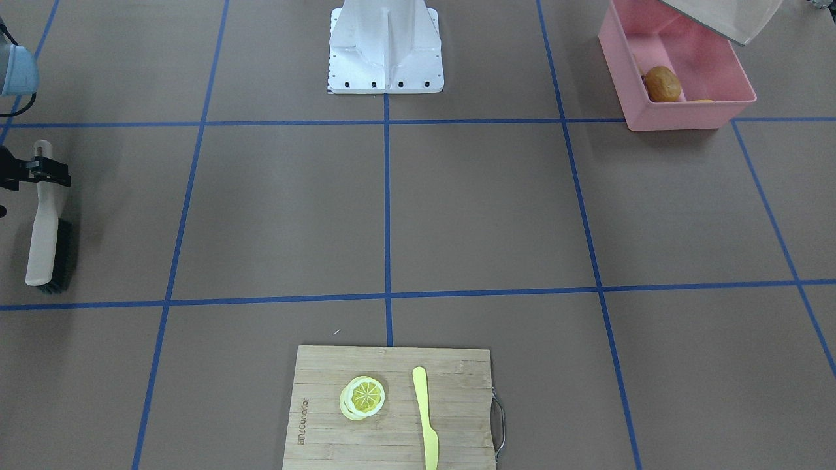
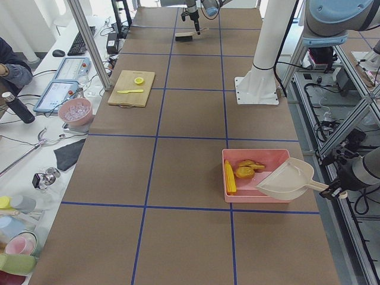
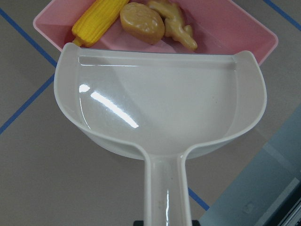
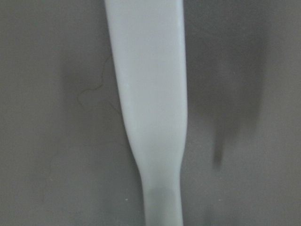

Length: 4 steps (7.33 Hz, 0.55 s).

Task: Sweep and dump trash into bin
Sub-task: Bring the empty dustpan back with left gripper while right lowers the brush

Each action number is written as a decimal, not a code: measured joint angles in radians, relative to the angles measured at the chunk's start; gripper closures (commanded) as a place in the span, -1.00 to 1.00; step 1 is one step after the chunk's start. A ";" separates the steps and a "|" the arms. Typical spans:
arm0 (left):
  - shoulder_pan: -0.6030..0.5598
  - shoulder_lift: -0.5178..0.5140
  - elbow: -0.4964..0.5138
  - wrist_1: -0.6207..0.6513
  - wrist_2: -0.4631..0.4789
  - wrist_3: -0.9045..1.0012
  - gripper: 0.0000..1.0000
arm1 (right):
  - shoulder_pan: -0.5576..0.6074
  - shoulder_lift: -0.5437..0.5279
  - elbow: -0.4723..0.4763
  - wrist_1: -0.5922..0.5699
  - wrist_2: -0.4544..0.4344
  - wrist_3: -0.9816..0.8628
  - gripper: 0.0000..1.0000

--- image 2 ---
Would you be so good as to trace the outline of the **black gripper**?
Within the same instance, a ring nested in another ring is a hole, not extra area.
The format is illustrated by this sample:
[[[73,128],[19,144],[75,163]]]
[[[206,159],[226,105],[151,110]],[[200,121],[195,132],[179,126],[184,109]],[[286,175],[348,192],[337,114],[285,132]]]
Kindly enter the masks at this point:
[[[201,34],[200,24],[198,21],[198,8],[197,7],[184,8],[180,16],[181,16],[182,21],[185,21],[186,17],[189,17],[194,22],[195,31],[196,31],[197,35]]]
[[[337,179],[339,182],[332,182],[328,187],[321,191],[319,195],[323,198],[338,198],[345,191],[358,191],[364,188],[353,172],[353,163],[360,162],[361,157],[353,159],[339,158],[337,164]]]

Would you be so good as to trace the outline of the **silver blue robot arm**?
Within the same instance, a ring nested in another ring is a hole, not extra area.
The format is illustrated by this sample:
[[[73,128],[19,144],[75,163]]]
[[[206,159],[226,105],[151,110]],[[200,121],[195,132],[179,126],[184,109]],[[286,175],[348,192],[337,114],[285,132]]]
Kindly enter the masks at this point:
[[[308,1],[305,7],[303,44],[309,48],[341,45],[347,31],[364,31],[379,23],[379,1]],[[346,191],[379,184],[379,148],[361,156],[342,145],[334,147],[326,164],[337,163],[337,177],[319,194],[336,200]]]
[[[220,12],[220,9],[222,6],[226,5],[230,1],[215,1],[215,0],[201,0],[201,6],[204,8],[205,16],[209,20],[213,20]],[[201,34],[200,30],[200,24],[199,24],[199,13],[198,13],[198,6],[196,0],[186,0],[185,1],[186,7],[183,9],[181,13],[181,19],[182,21],[186,20],[186,17],[189,17],[195,27],[195,31],[197,35]]]

